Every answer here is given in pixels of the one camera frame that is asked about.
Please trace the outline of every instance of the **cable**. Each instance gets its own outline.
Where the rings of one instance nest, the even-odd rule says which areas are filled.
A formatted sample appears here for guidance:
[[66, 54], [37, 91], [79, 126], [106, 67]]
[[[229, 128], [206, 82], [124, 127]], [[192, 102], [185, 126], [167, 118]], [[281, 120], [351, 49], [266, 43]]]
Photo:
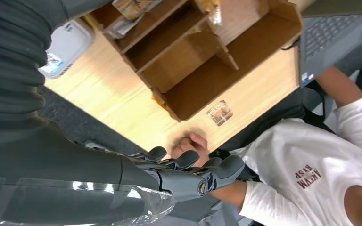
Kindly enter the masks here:
[[281, 50], [283, 50], [283, 51], [290, 50], [290, 49], [292, 49], [293, 47], [298, 46], [298, 44], [300, 44], [300, 37], [297, 38], [297, 39], [292, 43], [292, 45], [288, 46], [287, 48], [281, 48]]

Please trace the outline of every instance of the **shirt sleeve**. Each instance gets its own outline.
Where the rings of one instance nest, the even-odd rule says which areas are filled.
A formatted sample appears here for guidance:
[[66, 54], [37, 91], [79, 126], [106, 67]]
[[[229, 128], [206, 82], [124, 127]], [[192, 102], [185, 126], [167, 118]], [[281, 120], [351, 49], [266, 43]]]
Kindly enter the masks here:
[[336, 134], [362, 149], [362, 98], [335, 110]]
[[240, 215], [267, 226], [310, 225], [305, 214], [293, 202], [259, 182], [247, 182]]

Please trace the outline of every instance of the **laptop keyboard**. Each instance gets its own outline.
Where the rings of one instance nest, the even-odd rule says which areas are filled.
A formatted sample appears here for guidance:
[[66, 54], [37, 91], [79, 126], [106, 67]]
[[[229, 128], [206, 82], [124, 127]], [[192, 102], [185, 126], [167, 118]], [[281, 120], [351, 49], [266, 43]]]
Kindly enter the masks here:
[[335, 37], [349, 25], [360, 19], [362, 15], [327, 16], [312, 24], [306, 31], [305, 61], [327, 47]]

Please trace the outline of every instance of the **white device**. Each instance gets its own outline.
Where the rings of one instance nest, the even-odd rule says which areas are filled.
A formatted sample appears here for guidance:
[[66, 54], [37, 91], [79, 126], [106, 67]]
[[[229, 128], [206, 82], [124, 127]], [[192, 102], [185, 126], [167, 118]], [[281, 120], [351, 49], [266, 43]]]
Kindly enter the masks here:
[[47, 78], [59, 78], [91, 46], [94, 38], [92, 28], [81, 19], [57, 28], [52, 34], [52, 44], [47, 50], [48, 63], [39, 71]]

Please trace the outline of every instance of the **desk surface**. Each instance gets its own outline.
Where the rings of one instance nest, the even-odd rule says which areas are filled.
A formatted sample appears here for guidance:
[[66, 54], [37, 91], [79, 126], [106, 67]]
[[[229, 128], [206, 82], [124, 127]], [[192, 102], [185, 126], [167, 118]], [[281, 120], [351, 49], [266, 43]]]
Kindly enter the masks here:
[[[304, 6], [310, 0], [293, 0]], [[177, 122], [123, 62], [102, 34], [89, 50], [46, 86], [146, 150], [167, 150], [188, 131], [206, 137], [214, 150], [298, 87], [296, 51], [278, 51], [192, 119]], [[206, 112], [225, 100], [233, 116], [218, 127]]]

